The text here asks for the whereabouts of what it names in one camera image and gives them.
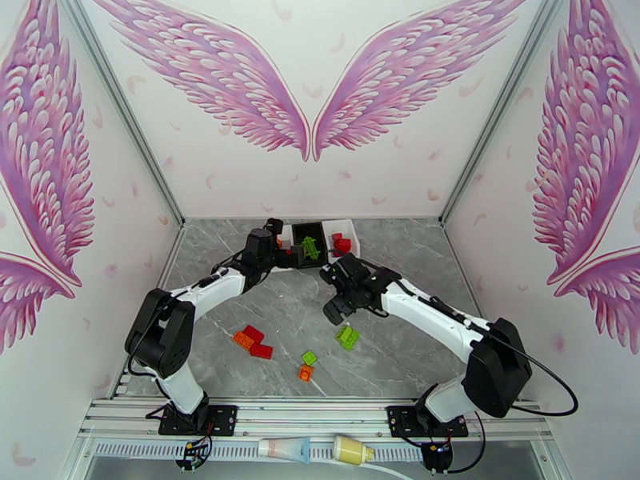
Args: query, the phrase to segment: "black mounting bracket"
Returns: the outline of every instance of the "black mounting bracket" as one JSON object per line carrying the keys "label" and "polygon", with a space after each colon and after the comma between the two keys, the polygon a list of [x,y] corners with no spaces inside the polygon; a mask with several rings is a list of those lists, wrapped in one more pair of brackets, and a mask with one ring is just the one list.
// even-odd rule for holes
{"label": "black mounting bracket", "polygon": [[209,404],[206,419],[199,430],[196,430],[193,424],[186,421],[184,415],[180,414],[173,407],[166,407],[162,412],[158,434],[162,436],[233,436],[238,407]]}
{"label": "black mounting bracket", "polygon": [[415,406],[388,406],[386,418],[394,438],[465,438],[469,436],[466,421],[458,416],[450,422],[440,422],[428,430],[418,422]]}

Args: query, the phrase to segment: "orange block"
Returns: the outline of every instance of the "orange block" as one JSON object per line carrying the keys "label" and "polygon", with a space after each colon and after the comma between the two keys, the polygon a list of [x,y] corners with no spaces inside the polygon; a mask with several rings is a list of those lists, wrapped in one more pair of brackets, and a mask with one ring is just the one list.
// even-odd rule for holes
{"label": "orange block", "polygon": [[234,335],[234,342],[239,344],[242,348],[249,351],[249,348],[254,344],[254,341],[246,336],[243,332],[239,331]]}
{"label": "orange block", "polygon": [[311,375],[314,374],[314,368],[312,366],[308,366],[307,364],[300,367],[300,371],[298,372],[298,378],[305,382],[311,380]]}

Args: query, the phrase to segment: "marble surface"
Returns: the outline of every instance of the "marble surface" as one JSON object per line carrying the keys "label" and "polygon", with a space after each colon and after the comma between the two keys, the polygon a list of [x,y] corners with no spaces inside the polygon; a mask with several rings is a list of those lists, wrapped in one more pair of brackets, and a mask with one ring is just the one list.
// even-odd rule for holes
{"label": "marble surface", "polygon": [[[178,252],[167,289],[206,275],[212,265],[244,247],[263,220],[193,220]],[[442,230],[434,220],[355,220],[361,256],[400,272],[429,294],[475,314],[469,292]],[[360,332],[351,352],[334,339],[339,327],[322,314],[334,289],[318,269],[272,274],[258,287],[216,307],[196,322],[189,364],[211,397],[222,396],[378,396],[417,397],[434,382],[464,371],[440,343],[409,323],[366,311],[348,323]],[[231,341],[251,324],[274,348],[270,361],[253,358]],[[301,355],[318,356],[311,382],[298,379]],[[127,394],[158,395],[148,378],[132,378]]]}

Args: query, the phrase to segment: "yellow bottle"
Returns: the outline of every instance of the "yellow bottle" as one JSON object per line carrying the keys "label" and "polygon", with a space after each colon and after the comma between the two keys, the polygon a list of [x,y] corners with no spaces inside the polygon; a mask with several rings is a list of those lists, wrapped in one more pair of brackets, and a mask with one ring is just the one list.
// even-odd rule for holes
{"label": "yellow bottle", "polygon": [[334,460],[360,465],[374,459],[374,451],[358,440],[336,436],[334,440]]}

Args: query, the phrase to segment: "pink feather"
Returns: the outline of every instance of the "pink feather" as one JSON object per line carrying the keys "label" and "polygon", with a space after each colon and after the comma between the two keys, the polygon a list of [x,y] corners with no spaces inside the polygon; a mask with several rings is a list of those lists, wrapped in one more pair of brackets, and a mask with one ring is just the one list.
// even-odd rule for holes
{"label": "pink feather", "polygon": [[458,79],[503,38],[525,0],[460,0],[385,27],[351,59],[312,131],[329,146],[369,144]]}
{"label": "pink feather", "polygon": [[638,164],[640,79],[602,0],[570,0],[538,136],[534,224],[556,253],[553,284],[595,251]]}
{"label": "pink feather", "polygon": [[305,116],[260,45],[240,30],[156,0],[94,0],[124,43],[187,100],[268,151],[309,157]]}
{"label": "pink feather", "polygon": [[596,326],[637,354],[640,350],[640,246],[596,258],[564,282],[555,292],[570,291],[589,299]]}
{"label": "pink feather", "polygon": [[11,347],[16,338],[22,339],[25,330],[33,334],[42,300],[54,294],[74,297],[68,285],[52,277],[41,264],[0,252],[0,354],[6,338]]}
{"label": "pink feather", "polygon": [[37,256],[80,286],[73,256],[88,245],[88,141],[69,44],[53,0],[31,0],[0,82],[0,183]]}

